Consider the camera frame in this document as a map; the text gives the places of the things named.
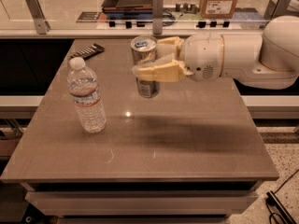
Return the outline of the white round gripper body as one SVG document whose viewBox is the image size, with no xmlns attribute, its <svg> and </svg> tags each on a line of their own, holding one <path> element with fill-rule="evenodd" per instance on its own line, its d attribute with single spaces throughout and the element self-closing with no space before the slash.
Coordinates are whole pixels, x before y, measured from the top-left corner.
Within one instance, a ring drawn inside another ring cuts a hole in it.
<svg viewBox="0 0 299 224">
<path fill-rule="evenodd" d="M 193 81 L 208 81 L 221 75 L 223 54 L 221 35 L 201 33 L 185 39 L 179 59 L 185 63 L 186 77 Z"/>
</svg>

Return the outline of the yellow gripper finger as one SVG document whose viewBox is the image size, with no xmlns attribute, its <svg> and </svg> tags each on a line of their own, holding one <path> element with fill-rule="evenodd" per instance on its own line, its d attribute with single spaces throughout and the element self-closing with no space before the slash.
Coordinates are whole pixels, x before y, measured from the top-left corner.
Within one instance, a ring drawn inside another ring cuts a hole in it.
<svg viewBox="0 0 299 224">
<path fill-rule="evenodd" d="M 159 39 L 157 41 L 157 59 L 162 59 L 166 56 L 177 59 L 183 43 L 184 40 L 178 36 Z"/>
<path fill-rule="evenodd" d="M 135 77 L 144 81 L 178 82 L 192 75 L 192 70 L 173 55 L 166 55 L 154 62 L 139 62 L 132 68 Z"/>
</svg>

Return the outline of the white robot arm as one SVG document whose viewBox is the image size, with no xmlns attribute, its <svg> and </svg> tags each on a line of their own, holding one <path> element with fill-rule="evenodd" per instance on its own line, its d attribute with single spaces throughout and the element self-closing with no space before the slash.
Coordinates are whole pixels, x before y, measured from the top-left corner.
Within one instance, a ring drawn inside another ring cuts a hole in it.
<svg viewBox="0 0 299 224">
<path fill-rule="evenodd" d="M 299 76 L 299 18 L 277 17 L 257 33 L 207 31 L 160 39 L 157 60 L 137 63 L 133 74 L 145 81 L 231 77 L 253 88 L 288 88 Z"/>
</svg>

